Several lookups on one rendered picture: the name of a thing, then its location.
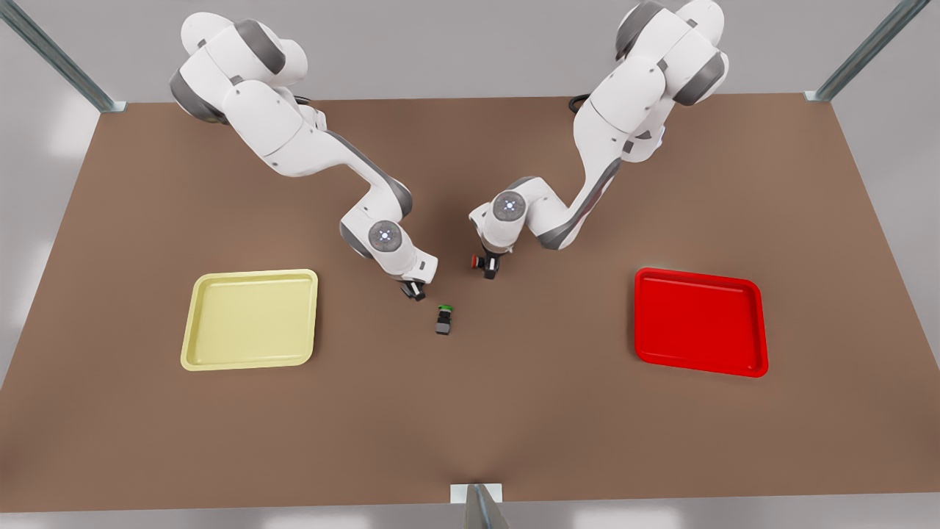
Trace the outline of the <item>pale yellow tray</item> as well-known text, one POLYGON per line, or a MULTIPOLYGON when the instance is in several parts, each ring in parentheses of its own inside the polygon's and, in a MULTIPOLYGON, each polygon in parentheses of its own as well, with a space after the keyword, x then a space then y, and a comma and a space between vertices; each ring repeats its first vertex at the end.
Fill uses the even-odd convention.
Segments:
POLYGON ((190 372, 299 366, 313 354, 318 275, 211 273, 192 286, 179 361, 190 372))

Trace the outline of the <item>red tray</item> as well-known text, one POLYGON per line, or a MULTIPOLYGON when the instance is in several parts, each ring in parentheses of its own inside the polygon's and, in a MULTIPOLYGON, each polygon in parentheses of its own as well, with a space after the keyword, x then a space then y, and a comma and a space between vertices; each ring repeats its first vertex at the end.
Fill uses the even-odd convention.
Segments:
POLYGON ((632 331, 648 364, 749 378, 769 367, 762 295, 749 280, 639 269, 632 331))

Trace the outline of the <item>silver frame post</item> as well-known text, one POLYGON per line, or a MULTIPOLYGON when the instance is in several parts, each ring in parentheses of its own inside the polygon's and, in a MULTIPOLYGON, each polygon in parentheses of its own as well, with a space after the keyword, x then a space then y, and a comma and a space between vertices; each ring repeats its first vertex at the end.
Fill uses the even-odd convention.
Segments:
POLYGON ((450 502, 463 503, 463 529, 510 529, 500 511, 502 484, 451 484, 450 502))
POLYGON ((98 86, 15 0, 0 0, 0 19, 101 113, 120 113, 126 101, 116 101, 98 86))
POLYGON ((803 99, 833 101, 931 2, 933 0, 900 0, 819 88, 803 93, 803 99))

